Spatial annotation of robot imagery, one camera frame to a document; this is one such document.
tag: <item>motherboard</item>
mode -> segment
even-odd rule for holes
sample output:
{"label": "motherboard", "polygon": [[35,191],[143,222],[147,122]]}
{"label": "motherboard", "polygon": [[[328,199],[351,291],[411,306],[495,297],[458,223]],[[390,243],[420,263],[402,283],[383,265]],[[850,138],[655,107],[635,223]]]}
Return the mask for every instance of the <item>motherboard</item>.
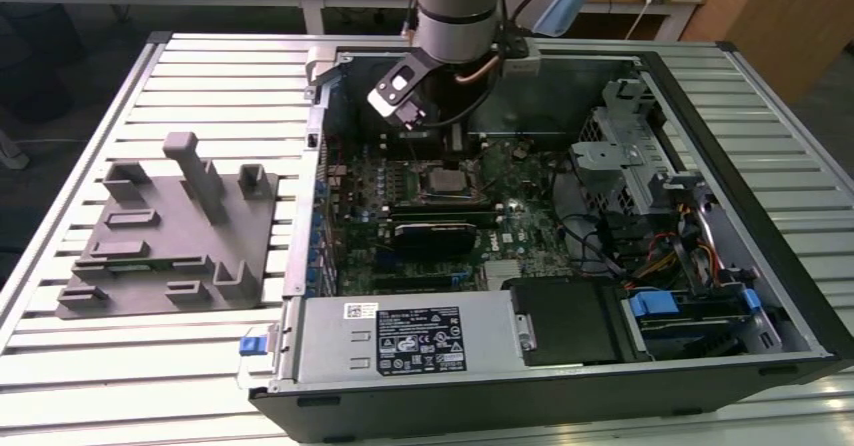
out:
{"label": "motherboard", "polygon": [[501,288],[573,274],[554,213],[559,158],[525,138],[483,139],[461,161],[364,148],[331,168],[338,295]]}

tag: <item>barcode sticker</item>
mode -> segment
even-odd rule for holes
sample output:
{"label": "barcode sticker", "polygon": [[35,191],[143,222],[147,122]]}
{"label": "barcode sticker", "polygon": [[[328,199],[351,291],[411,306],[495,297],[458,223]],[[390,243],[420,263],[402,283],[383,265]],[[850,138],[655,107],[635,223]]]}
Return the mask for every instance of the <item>barcode sticker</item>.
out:
{"label": "barcode sticker", "polygon": [[379,303],[344,303],[344,319],[374,319]]}

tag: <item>sticker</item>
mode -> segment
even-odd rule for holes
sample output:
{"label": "sticker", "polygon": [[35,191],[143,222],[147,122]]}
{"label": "sticker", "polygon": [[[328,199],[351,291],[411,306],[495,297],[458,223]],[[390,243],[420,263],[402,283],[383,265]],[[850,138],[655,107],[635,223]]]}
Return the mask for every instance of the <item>sticker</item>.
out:
{"label": "sticker", "polygon": [[344,319],[374,319],[379,303],[344,303]]}
{"label": "sticker", "polygon": [[126,273],[128,271],[151,271],[151,266],[144,264],[128,264],[127,266],[107,266],[107,271]]}
{"label": "sticker", "polygon": [[379,374],[466,371],[463,325],[457,306],[395,309],[375,311],[375,314]]}

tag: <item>white label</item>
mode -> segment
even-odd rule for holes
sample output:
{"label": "white label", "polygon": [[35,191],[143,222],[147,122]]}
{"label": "white label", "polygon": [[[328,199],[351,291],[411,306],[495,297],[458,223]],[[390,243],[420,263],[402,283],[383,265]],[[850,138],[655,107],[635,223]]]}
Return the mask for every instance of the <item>white label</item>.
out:
{"label": "white label", "polygon": [[445,355],[441,354],[439,356],[442,356],[441,358],[436,358],[436,362],[439,363],[462,361],[466,358],[466,355],[463,353],[453,353],[453,354],[445,354]]}
{"label": "white label", "polygon": [[344,303],[344,319],[374,319],[379,303]]}

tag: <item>floor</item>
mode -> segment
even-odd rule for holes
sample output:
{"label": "floor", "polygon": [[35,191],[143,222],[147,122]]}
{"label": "floor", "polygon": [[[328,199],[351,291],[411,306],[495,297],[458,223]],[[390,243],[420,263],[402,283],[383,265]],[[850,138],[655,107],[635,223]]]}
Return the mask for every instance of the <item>floor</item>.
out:
{"label": "floor", "polygon": [[[98,127],[134,60],[151,31],[304,33],[302,14],[295,8],[272,7],[146,7],[134,6],[130,21],[119,23],[108,6],[70,5],[88,58],[64,68],[60,76],[75,98],[72,111],[38,126],[20,124],[0,109],[0,125],[19,141],[31,164],[23,171],[0,168],[0,286],[39,227]],[[396,34],[402,11],[327,10],[330,34]],[[0,20],[0,34],[9,34]],[[813,92],[794,111],[830,153],[854,174],[854,145],[849,128],[854,124],[854,55],[842,54]]]}

